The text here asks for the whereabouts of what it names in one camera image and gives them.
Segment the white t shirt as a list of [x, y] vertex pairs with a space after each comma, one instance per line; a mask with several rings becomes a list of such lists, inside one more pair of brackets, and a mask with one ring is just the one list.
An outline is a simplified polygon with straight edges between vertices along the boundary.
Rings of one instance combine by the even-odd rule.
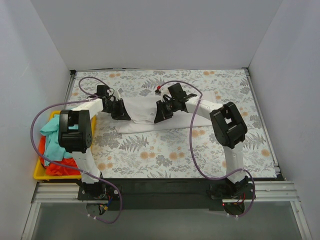
[[160, 100], [158, 95], [124, 97], [125, 111], [130, 119], [116, 120], [116, 131], [119, 134], [133, 134], [190, 127], [191, 113], [178, 110], [173, 116], [164, 115], [157, 108], [157, 101]]

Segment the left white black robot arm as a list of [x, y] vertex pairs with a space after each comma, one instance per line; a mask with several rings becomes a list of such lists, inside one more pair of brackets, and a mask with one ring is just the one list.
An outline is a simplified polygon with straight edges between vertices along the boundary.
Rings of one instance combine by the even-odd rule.
[[114, 120], [130, 120], [121, 92], [107, 85], [98, 85], [96, 94], [89, 101], [73, 109], [62, 110], [59, 114], [58, 143], [74, 159], [81, 174], [84, 193], [95, 200], [103, 199], [107, 189], [91, 152], [92, 119], [103, 112], [110, 114]]

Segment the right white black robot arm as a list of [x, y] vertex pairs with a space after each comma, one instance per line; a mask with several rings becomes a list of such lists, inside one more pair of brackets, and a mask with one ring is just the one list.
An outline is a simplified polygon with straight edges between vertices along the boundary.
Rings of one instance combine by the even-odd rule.
[[249, 185], [249, 173], [244, 169], [243, 143], [248, 132], [237, 106], [233, 102], [214, 103], [203, 99], [203, 94], [187, 94], [180, 81], [175, 81], [165, 93], [159, 85], [155, 93], [161, 98], [156, 102], [154, 123], [160, 123], [173, 117], [177, 111], [189, 113], [194, 121], [196, 116], [209, 120], [215, 139], [223, 147], [226, 174], [214, 177], [217, 186], [211, 191], [217, 197], [229, 196], [232, 199], [244, 198]]

